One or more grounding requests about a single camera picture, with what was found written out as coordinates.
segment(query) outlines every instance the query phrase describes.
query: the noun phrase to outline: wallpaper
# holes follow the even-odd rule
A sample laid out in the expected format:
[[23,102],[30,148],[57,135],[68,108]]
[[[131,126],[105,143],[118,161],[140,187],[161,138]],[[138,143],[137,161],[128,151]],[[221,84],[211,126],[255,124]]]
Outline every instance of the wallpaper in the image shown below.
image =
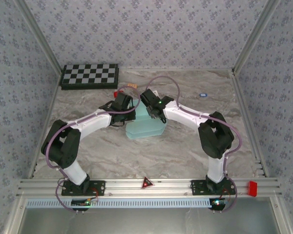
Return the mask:
[[26,178],[57,76],[12,0],[0,1],[0,233]]
[[60,65],[230,68],[266,0],[26,0]]
[[281,1],[239,78],[293,220],[293,0]]

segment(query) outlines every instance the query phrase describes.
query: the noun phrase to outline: marble surface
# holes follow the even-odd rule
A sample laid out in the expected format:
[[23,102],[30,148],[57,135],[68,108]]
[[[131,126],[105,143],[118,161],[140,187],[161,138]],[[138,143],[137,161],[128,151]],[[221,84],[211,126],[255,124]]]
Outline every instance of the marble surface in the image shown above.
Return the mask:
[[[226,73],[208,71],[130,71],[120,70],[119,87],[136,83],[139,92],[148,81],[158,75],[176,79],[181,88],[180,103],[195,110],[221,112],[226,121],[236,127],[243,139],[242,148],[228,160],[229,176],[252,177],[255,157],[244,128],[239,106]],[[168,79],[154,81],[152,89],[159,95],[176,97],[177,89]],[[207,93],[208,97],[199,97]],[[49,127],[57,120],[75,120],[95,111],[100,105],[114,99],[113,90],[59,90]],[[125,127],[108,127],[84,138],[79,146],[78,161],[91,178],[187,178],[204,177],[208,170],[208,156],[201,148],[197,133],[174,121],[161,136],[130,140]],[[59,178],[59,172],[48,168],[40,154],[35,178]]]

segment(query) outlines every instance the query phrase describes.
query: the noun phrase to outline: light blue foam block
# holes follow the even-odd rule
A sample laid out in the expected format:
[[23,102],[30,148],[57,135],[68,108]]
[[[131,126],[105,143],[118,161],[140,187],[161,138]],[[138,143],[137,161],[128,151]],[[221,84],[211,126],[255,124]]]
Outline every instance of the light blue foam block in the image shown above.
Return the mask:
[[136,109],[136,119],[126,125],[126,135],[129,139],[161,135],[167,123],[162,123],[159,118],[151,118],[146,106],[140,102]]

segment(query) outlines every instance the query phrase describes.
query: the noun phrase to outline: black and white checkerboard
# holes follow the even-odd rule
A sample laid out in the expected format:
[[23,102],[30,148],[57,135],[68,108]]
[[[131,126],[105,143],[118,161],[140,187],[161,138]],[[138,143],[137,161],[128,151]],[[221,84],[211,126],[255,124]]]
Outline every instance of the black and white checkerboard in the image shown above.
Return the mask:
[[60,86],[72,89],[117,89],[117,64],[65,65]]

